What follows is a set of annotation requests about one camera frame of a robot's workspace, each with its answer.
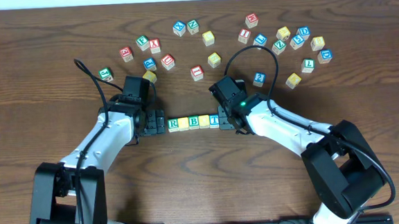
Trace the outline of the blue T block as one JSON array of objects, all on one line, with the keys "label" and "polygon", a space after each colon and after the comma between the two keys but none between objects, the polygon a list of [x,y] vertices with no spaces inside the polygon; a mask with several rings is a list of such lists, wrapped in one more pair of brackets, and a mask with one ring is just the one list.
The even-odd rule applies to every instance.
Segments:
[{"label": "blue T block", "polygon": [[210,128],[218,128],[220,126],[220,119],[217,114],[211,114],[209,118],[210,118],[210,124],[209,124]]}]

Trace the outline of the green B block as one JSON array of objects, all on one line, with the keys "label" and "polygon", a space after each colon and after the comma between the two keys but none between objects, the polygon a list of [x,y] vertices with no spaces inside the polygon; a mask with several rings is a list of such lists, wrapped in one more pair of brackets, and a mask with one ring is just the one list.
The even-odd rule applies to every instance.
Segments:
[{"label": "green B block", "polygon": [[188,118],[188,128],[190,130],[195,130],[200,128],[199,117],[198,116],[189,116]]}]

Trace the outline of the green R block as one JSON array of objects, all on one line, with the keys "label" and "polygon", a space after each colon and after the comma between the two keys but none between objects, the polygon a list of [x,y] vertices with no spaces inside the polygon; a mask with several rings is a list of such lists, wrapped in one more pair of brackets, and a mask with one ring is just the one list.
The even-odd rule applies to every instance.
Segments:
[{"label": "green R block", "polygon": [[178,119],[169,119],[168,120],[168,130],[169,130],[169,132],[179,131]]}]

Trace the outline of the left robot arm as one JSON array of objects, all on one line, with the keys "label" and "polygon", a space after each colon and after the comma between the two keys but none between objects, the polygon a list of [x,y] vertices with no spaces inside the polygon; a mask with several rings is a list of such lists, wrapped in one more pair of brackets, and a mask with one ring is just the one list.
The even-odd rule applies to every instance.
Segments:
[{"label": "left robot arm", "polygon": [[124,224],[107,217],[105,174],[123,147],[163,133],[161,110],[149,110],[149,80],[128,76],[123,91],[104,102],[90,133],[58,163],[34,174],[29,224]]}]

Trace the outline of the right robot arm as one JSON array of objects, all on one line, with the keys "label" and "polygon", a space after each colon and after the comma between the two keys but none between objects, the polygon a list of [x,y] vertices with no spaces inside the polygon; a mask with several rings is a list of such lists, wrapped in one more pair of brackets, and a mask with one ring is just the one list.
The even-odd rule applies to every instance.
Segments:
[{"label": "right robot arm", "polygon": [[269,96],[246,92],[228,76],[210,86],[228,122],[240,134],[272,139],[296,153],[305,165],[321,206],[313,224],[353,224],[389,182],[371,147],[349,121],[336,126],[300,117]]}]

